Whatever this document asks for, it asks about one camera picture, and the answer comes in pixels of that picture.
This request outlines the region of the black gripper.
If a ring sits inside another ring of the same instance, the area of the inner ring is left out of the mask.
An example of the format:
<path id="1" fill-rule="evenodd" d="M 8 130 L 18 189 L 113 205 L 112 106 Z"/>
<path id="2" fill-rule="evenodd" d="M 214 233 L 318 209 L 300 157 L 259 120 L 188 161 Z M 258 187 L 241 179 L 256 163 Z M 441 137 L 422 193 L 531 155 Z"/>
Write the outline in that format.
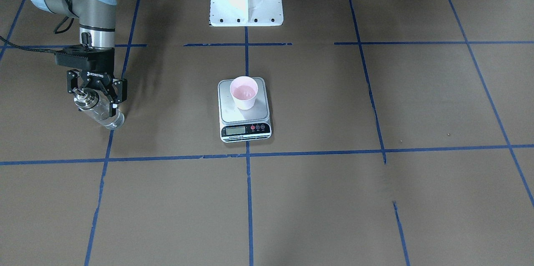
<path id="1" fill-rule="evenodd" d="M 113 117 L 118 106 L 127 100 L 128 80 L 114 80 L 113 74 L 90 72 L 87 70 L 67 71 L 67 91 L 70 94 L 84 94 L 83 89 L 89 88 L 99 91 L 109 91 L 109 116 Z"/>

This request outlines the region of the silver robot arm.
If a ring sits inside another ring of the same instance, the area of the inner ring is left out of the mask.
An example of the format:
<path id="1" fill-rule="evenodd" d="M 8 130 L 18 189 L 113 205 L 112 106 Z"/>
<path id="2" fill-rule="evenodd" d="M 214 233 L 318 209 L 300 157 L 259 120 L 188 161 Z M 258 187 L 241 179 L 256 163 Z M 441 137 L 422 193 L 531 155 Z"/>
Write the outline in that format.
<path id="1" fill-rule="evenodd" d="M 127 80 L 114 77 L 117 0 L 31 0 L 39 9 L 64 20 L 79 22 L 79 43 L 62 50 L 32 49 L 49 53 L 55 63 L 69 68 L 67 91 L 96 92 L 105 116 L 114 117 L 118 105 L 127 99 Z"/>

